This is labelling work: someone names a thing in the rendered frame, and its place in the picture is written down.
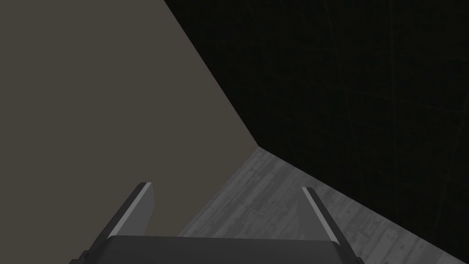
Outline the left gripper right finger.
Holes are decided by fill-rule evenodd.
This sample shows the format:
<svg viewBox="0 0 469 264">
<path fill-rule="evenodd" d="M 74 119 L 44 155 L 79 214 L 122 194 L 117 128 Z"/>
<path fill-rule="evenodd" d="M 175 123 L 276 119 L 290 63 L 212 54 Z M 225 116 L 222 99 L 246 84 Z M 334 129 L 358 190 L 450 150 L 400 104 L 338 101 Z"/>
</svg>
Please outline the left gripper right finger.
<svg viewBox="0 0 469 264">
<path fill-rule="evenodd" d="M 350 247 L 344 233 L 313 188 L 300 189 L 297 212 L 305 239 L 333 241 L 345 248 Z"/>
</svg>

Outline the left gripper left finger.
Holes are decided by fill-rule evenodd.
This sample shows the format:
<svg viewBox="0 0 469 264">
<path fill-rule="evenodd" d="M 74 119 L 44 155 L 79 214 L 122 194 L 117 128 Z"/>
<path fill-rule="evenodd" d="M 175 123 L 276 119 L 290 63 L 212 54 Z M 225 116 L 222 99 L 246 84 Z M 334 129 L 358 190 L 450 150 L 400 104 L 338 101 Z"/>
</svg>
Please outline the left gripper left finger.
<svg viewBox="0 0 469 264">
<path fill-rule="evenodd" d="M 149 224 L 154 206 L 153 184 L 139 183 L 98 235 L 96 243 L 103 243 L 112 236 L 142 236 Z"/>
</svg>

